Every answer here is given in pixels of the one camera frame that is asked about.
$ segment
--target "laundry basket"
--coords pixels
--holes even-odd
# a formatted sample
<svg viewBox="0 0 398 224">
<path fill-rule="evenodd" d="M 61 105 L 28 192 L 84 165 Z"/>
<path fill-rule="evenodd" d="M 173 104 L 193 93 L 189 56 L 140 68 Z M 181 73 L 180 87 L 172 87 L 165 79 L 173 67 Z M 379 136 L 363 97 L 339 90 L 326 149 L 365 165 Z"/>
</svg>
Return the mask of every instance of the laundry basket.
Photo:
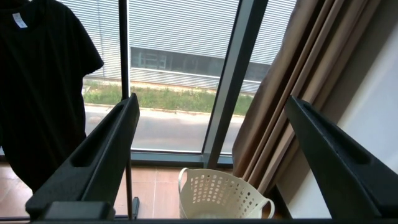
<svg viewBox="0 0 398 224">
<path fill-rule="evenodd" d="M 181 188 L 184 172 L 187 181 Z M 261 218 L 262 208 L 272 200 L 233 175 L 217 170 L 184 168 L 178 177 L 180 218 Z"/>
</svg>

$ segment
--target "shirt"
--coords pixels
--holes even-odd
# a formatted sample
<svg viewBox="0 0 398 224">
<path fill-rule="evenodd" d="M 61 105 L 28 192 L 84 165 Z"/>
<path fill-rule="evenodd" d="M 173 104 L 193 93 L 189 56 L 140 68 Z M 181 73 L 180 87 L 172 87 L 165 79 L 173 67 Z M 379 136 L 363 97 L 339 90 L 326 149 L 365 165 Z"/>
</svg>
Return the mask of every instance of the shirt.
<svg viewBox="0 0 398 224">
<path fill-rule="evenodd" d="M 83 77 L 103 66 L 55 0 L 0 10 L 0 125 L 14 172 L 36 191 L 85 139 Z"/>
</svg>

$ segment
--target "brown curtain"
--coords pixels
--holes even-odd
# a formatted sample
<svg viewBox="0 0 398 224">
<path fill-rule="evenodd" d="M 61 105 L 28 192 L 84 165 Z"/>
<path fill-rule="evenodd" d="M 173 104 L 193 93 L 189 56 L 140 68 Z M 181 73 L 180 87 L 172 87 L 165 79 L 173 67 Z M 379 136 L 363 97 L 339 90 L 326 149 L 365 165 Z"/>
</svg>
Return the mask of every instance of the brown curtain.
<svg viewBox="0 0 398 224">
<path fill-rule="evenodd" d="M 284 113 L 287 98 L 294 95 L 318 109 L 323 106 L 378 4 L 297 1 L 282 47 L 234 143 L 235 176 L 261 193 L 273 187 L 281 160 L 291 159 L 299 147 Z"/>
</svg>

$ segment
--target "white tag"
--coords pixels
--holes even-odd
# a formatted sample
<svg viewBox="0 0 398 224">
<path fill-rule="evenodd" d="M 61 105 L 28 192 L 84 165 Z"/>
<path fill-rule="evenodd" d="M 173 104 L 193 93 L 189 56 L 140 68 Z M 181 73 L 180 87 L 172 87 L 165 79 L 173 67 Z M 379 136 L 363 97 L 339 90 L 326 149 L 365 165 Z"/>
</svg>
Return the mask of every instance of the white tag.
<svg viewBox="0 0 398 224">
<path fill-rule="evenodd" d="M 14 13 L 13 18 L 15 20 L 15 23 L 19 26 L 19 28 L 27 28 L 26 23 L 22 20 L 21 15 L 18 13 Z"/>
</svg>

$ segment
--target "concrete pavement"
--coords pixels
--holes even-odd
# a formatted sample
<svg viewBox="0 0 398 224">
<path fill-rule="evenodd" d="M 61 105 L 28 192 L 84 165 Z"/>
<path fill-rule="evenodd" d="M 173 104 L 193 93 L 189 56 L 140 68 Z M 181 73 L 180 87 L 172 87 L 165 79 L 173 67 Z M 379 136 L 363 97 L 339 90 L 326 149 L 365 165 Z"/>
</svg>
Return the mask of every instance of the concrete pavement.
<svg viewBox="0 0 398 224">
<path fill-rule="evenodd" d="M 112 107 L 85 106 L 86 133 L 94 130 Z M 205 140 L 210 114 L 169 113 L 141 110 L 133 149 L 200 152 Z M 233 117 L 222 152 L 230 153 L 243 117 Z"/>
</svg>

